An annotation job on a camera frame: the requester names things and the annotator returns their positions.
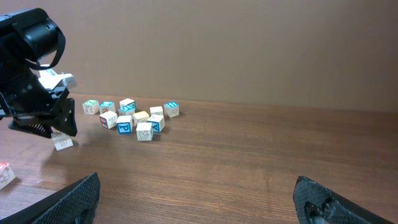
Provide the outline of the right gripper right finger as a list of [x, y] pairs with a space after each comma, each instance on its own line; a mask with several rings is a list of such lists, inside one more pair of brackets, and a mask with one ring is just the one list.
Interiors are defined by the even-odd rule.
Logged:
[[293, 201], [300, 224], [392, 224], [302, 175], [295, 183]]

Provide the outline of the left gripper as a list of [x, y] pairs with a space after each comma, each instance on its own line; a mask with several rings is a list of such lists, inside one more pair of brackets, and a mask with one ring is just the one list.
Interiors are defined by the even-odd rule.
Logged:
[[[52, 118], [51, 126], [76, 136], [75, 100], [63, 89], [56, 98], [46, 90], [34, 70], [56, 66], [64, 53], [66, 38], [41, 8], [1, 15], [1, 117], [39, 115]], [[9, 129], [44, 138], [52, 137], [46, 124], [21, 125], [12, 120]]]

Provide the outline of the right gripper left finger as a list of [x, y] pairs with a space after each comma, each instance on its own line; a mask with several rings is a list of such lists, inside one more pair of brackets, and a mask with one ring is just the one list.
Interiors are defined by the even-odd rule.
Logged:
[[1, 220], [3, 224], [91, 224], [100, 199], [96, 172]]

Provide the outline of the plain beige wooden block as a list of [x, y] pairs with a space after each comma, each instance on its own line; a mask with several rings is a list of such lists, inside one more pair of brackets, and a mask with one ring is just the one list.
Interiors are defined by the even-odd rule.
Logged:
[[73, 146], [73, 141], [71, 137], [62, 132], [54, 132], [52, 133], [51, 140], [54, 143], [54, 146], [57, 151], [62, 149], [66, 149]]

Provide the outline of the red V letter block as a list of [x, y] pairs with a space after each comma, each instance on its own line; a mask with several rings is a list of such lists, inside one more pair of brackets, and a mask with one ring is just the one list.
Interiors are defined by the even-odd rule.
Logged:
[[16, 178], [16, 175], [9, 163], [1, 162], [0, 163], [0, 189], [5, 188], [10, 182], [12, 182]]

